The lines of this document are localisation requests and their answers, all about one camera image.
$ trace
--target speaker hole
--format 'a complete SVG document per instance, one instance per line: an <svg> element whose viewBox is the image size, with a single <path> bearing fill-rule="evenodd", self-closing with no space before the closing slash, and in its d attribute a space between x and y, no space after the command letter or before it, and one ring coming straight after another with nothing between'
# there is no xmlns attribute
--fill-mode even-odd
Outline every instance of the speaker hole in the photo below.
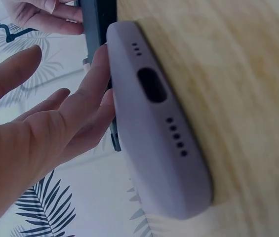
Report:
<svg viewBox="0 0 279 237"><path fill-rule="evenodd" d="M178 148L184 147L184 143L183 143L183 142L178 142L178 143L177 143L177 147L178 147Z"/></svg>
<svg viewBox="0 0 279 237"><path fill-rule="evenodd" d="M188 155L187 151L181 151L181 156L186 157Z"/></svg>
<svg viewBox="0 0 279 237"><path fill-rule="evenodd" d="M178 140L178 139L180 138L180 134L178 134L178 133L174 134L174 135L173 135L173 138L174 138L175 140Z"/></svg>
<svg viewBox="0 0 279 237"><path fill-rule="evenodd" d="M176 131L176 130L177 130L177 126L174 126L174 125L171 126L171 127L170 127L170 130L171 130L171 131Z"/></svg>
<svg viewBox="0 0 279 237"><path fill-rule="evenodd" d="M173 118L167 118L167 119L166 119L166 122L167 122L167 123L172 123L172 122L173 122Z"/></svg>

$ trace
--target phone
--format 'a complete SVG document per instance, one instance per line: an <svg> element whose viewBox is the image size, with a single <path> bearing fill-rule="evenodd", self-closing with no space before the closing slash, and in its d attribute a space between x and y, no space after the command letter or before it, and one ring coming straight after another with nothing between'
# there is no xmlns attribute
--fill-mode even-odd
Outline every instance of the phone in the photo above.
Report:
<svg viewBox="0 0 279 237"><path fill-rule="evenodd" d="M212 202L202 151L140 28L107 31L120 145L147 213L188 219Z"/></svg>
<svg viewBox="0 0 279 237"><path fill-rule="evenodd" d="M76 6L82 8L84 34L88 49L88 63L92 64L95 51L106 43L106 31L117 20L116 0L78 0ZM116 118L110 125L111 139L115 151L120 152L120 142Z"/></svg>

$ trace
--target fingernail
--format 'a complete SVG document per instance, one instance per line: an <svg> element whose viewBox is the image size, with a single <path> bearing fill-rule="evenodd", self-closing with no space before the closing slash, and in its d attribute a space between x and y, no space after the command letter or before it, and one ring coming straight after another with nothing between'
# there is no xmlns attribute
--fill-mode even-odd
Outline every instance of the fingernail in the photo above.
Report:
<svg viewBox="0 0 279 237"><path fill-rule="evenodd" d="M46 10L52 14L56 7L56 0L47 0L45 3Z"/></svg>

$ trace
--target lavender phone case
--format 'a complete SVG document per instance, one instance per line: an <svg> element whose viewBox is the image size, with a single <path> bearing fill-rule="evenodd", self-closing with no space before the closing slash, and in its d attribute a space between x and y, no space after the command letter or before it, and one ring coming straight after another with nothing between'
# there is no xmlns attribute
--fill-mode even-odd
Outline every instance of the lavender phone case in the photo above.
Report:
<svg viewBox="0 0 279 237"><path fill-rule="evenodd" d="M107 31L119 138L143 209L177 219L206 210L210 174L194 134L141 31Z"/></svg>

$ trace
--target finger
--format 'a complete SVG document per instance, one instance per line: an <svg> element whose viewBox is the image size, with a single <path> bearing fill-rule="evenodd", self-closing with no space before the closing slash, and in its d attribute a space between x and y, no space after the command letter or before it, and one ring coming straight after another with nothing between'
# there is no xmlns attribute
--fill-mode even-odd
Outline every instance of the finger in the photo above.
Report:
<svg viewBox="0 0 279 237"><path fill-rule="evenodd" d="M72 2L72 0L59 0L60 3L69 3L69 2Z"/></svg>
<svg viewBox="0 0 279 237"><path fill-rule="evenodd" d="M27 117L41 111L58 110L61 103L68 97L70 90L62 88L54 92L46 100L36 105L29 111L25 112L21 116L17 117L14 121L23 121Z"/></svg>
<svg viewBox="0 0 279 237"><path fill-rule="evenodd" d="M24 0L23 2L30 3L35 7L53 13L54 9L59 4L58 0Z"/></svg>
<svg viewBox="0 0 279 237"><path fill-rule="evenodd" d="M83 22L82 10L80 7L76 6L59 4L57 8L53 11L52 15L63 19Z"/></svg>
<svg viewBox="0 0 279 237"><path fill-rule="evenodd" d="M82 128L66 146L61 155L63 162L91 150L101 141L115 117L112 90L108 90L95 116Z"/></svg>
<svg viewBox="0 0 279 237"><path fill-rule="evenodd" d="M40 61L41 49L35 45L2 62L0 64L0 99L30 78Z"/></svg>
<svg viewBox="0 0 279 237"><path fill-rule="evenodd" d="M98 110L110 79L110 68L106 45L100 47L93 59L90 71L81 82L77 92L69 96L60 106L67 132L74 135L86 120Z"/></svg>
<svg viewBox="0 0 279 237"><path fill-rule="evenodd" d="M44 13L35 14L27 21L25 27L35 28L45 33L63 35L81 35L83 33L82 24L66 21Z"/></svg>

